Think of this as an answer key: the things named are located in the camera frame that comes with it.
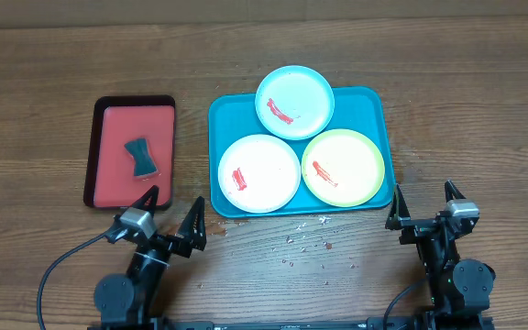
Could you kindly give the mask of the white plate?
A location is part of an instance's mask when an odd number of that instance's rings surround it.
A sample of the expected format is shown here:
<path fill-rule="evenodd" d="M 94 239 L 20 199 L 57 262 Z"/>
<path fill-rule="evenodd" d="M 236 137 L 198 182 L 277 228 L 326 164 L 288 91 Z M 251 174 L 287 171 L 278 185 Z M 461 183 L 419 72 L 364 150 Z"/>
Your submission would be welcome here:
<path fill-rule="evenodd" d="M 295 151 L 265 134 L 242 137 L 223 154 L 217 179 L 224 197 L 251 214 L 277 211 L 296 194 L 302 178 Z"/>

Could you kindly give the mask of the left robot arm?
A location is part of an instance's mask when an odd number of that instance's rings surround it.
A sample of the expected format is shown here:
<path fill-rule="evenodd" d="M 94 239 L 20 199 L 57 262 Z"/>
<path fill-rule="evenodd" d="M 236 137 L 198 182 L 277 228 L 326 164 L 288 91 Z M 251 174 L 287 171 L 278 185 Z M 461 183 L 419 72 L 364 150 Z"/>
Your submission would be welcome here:
<path fill-rule="evenodd" d="M 172 329 L 150 309 L 172 255 L 189 258 L 206 246 L 205 200 L 198 197 L 175 235 L 158 233 L 154 221 L 159 188 L 152 186 L 114 222 L 104 235 L 114 244 L 124 239 L 137 246 L 124 274 L 110 274 L 95 287 L 93 300 L 101 314 L 100 329 Z"/>

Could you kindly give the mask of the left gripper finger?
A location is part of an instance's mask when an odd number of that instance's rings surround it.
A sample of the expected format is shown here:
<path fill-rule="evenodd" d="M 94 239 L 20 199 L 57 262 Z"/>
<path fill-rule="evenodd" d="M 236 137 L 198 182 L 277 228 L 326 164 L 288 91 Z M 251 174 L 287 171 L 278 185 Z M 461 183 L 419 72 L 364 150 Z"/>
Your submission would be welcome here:
<path fill-rule="evenodd" d="M 199 196 L 185 216 L 177 234 L 189 248 L 204 250 L 206 246 L 205 199 Z"/>
<path fill-rule="evenodd" d="M 151 186 L 138 200 L 131 204 L 132 208 L 155 214 L 160 188 L 157 185 Z"/>

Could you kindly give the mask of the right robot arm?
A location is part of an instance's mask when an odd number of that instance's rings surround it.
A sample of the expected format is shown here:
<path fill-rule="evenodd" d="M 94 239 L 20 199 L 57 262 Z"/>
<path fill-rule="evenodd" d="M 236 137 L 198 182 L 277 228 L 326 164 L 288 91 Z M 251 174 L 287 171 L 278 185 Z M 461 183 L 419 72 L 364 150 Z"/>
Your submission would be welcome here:
<path fill-rule="evenodd" d="M 455 184 L 445 182 L 445 208 L 430 219 L 413 220 L 399 185 L 393 190 L 392 205 L 385 223 L 401 233 L 402 245 L 414 245 L 423 263 L 425 278 L 397 295 L 383 315 L 387 322 L 394 305 L 408 292 L 427 284 L 432 305 L 413 318 L 413 329 L 489 329 L 492 321 L 482 317 L 490 308 L 496 273 L 475 259 L 462 259 L 456 241 L 470 234 L 480 216 L 478 206 Z"/>

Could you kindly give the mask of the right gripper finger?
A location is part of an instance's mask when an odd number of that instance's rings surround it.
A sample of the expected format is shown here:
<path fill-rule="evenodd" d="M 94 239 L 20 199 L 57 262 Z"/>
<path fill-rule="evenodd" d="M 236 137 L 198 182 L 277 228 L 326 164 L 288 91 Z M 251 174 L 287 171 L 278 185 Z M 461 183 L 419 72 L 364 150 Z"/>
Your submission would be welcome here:
<path fill-rule="evenodd" d="M 385 228 L 389 230 L 402 230 L 411 220 L 411 216 L 404 200 L 399 184 L 393 190 L 390 212 L 387 217 Z"/>
<path fill-rule="evenodd" d="M 451 180 L 447 180 L 444 184 L 445 200 L 450 202 L 456 199 L 465 199 L 464 194 L 455 186 Z"/>

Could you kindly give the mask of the dark green sponge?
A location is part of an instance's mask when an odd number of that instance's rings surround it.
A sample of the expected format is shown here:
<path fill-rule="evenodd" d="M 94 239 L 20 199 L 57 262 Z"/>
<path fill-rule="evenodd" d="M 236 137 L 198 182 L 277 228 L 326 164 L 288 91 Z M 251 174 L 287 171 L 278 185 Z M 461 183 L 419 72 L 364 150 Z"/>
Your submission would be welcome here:
<path fill-rule="evenodd" d="M 124 145 L 127 153 L 134 161 L 134 177 L 146 178 L 158 172 L 158 168 L 151 156 L 148 141 L 143 138 L 137 138 L 128 141 Z"/>

